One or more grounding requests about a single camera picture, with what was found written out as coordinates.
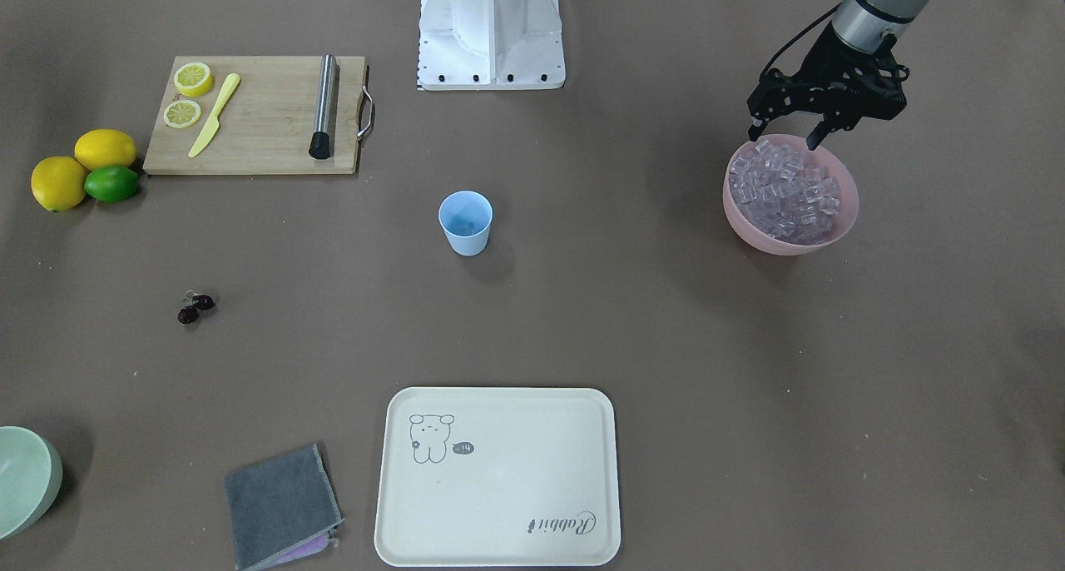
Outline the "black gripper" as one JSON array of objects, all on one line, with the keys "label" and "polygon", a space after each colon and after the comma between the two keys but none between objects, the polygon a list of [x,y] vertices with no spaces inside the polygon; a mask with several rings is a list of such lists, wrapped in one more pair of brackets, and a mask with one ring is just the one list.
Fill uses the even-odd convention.
[{"label": "black gripper", "polygon": [[814,152],[838,127],[855,127],[863,118],[890,120],[908,104],[903,82],[910,79],[910,68],[895,60],[891,39],[876,52],[861,52],[828,25],[798,71],[784,74],[775,60],[809,31],[806,28],[786,43],[758,75],[748,97],[750,142],[757,142],[768,124],[780,117],[817,113],[822,119],[805,140]]}]

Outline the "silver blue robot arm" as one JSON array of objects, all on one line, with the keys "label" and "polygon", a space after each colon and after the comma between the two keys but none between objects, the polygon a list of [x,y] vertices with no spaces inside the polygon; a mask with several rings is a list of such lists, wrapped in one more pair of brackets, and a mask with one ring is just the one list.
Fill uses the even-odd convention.
[{"label": "silver blue robot arm", "polygon": [[931,0],[842,0],[780,48],[822,22],[825,28],[794,74],[784,74],[771,58],[758,75],[746,104],[748,138],[760,140],[768,125],[794,112],[820,116],[806,138],[813,151],[833,132],[851,131],[865,118],[889,121],[908,100],[903,82],[910,68],[898,63],[892,48]]}]

